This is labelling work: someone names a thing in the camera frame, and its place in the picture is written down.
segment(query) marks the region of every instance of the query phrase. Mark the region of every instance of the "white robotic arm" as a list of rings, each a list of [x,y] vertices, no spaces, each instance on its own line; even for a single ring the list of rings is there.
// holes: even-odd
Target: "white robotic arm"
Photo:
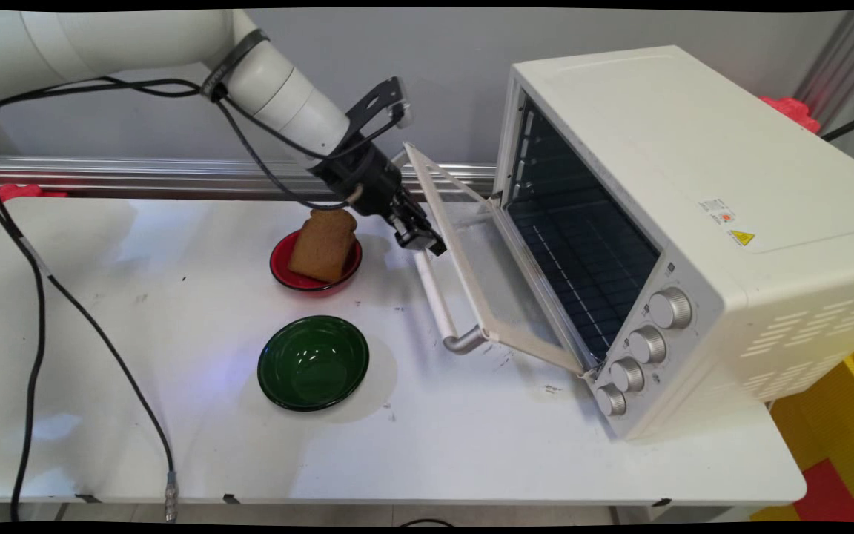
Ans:
[[[303,148],[332,155],[358,145],[360,126],[370,119],[363,115],[380,96],[372,91],[370,102],[359,102],[346,116],[267,39],[240,51],[237,45],[254,31],[258,27],[243,10],[0,11],[0,101],[120,70],[201,62],[225,75],[218,81],[235,104]],[[227,65],[234,52],[244,55]],[[389,82],[400,89],[400,81]],[[446,250],[400,185],[400,170],[373,143],[336,159],[285,149],[342,200],[351,197],[360,215],[380,215],[394,226],[401,246],[434,254]]]

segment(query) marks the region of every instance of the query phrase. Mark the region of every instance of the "warning label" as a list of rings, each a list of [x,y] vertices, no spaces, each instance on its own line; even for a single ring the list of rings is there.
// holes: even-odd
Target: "warning label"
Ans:
[[[736,215],[733,210],[721,199],[707,199],[698,202],[698,206],[704,210],[704,213],[714,220],[717,224],[730,224],[736,221]]]
[[[738,241],[738,243],[740,243],[742,246],[749,245],[749,241],[752,241],[753,237],[756,237],[754,234],[748,234],[746,232],[738,232],[736,230],[729,231],[729,234],[731,234],[731,236],[733,236]]]

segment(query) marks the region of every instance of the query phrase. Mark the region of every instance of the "white toaster oven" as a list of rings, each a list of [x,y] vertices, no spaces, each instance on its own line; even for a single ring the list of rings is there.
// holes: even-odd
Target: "white toaster oven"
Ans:
[[[477,315],[455,331],[418,254],[444,345],[575,372],[620,437],[803,391],[854,349],[853,159],[680,48],[513,65],[489,199],[406,159]]]

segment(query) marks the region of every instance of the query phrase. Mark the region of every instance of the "bread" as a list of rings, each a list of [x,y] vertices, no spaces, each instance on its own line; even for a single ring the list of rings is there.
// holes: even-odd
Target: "bread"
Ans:
[[[358,222],[345,210],[311,210],[295,240],[288,270],[324,283],[342,278],[345,260],[355,244]]]

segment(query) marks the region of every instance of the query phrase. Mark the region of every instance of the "table surface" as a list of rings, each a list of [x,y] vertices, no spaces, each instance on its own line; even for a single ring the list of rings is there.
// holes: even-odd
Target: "table surface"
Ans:
[[[782,504],[806,486],[765,409],[708,428],[616,439],[570,373],[506,347],[445,351],[409,251],[361,217],[363,261],[330,297],[274,280],[294,202],[16,199],[14,219],[116,344],[170,438],[183,501]],[[471,321],[448,254],[434,261]],[[23,500],[162,501],[159,439],[98,335],[47,285]],[[0,501],[13,486],[36,344],[33,274],[0,227]],[[371,361],[345,402],[287,412],[255,376],[288,322],[332,314]]]

